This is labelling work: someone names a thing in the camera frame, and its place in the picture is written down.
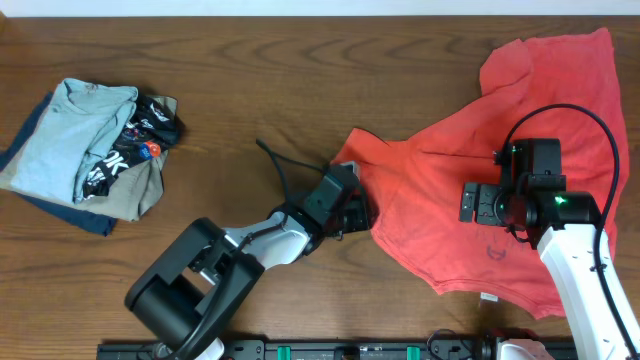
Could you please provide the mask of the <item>red t-shirt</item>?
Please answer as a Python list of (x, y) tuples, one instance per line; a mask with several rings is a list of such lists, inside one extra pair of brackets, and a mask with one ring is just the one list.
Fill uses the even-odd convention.
[(480, 97), (405, 141), (353, 130), (337, 155), (354, 161), (378, 216), (374, 241), (436, 292), (484, 292), (535, 318), (563, 306), (536, 251), (498, 227), (459, 221), (463, 186), (495, 183), (507, 135), (556, 138), (572, 191), (616, 208), (630, 172), (610, 32), (515, 40), (479, 72)]

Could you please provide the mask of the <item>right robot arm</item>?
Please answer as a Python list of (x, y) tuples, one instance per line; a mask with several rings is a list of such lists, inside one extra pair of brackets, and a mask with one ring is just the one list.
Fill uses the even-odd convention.
[(459, 219), (502, 227), (550, 273), (581, 359), (633, 359), (639, 324), (613, 266), (588, 192), (569, 192), (557, 139), (523, 139), (497, 155), (499, 184), (467, 182)]

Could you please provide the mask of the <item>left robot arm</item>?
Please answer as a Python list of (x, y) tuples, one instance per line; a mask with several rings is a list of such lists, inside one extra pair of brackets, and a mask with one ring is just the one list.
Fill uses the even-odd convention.
[(134, 282), (125, 305), (166, 346), (166, 358), (218, 359), (221, 333), (266, 271), (370, 223), (359, 188), (314, 191), (241, 228), (197, 219)]

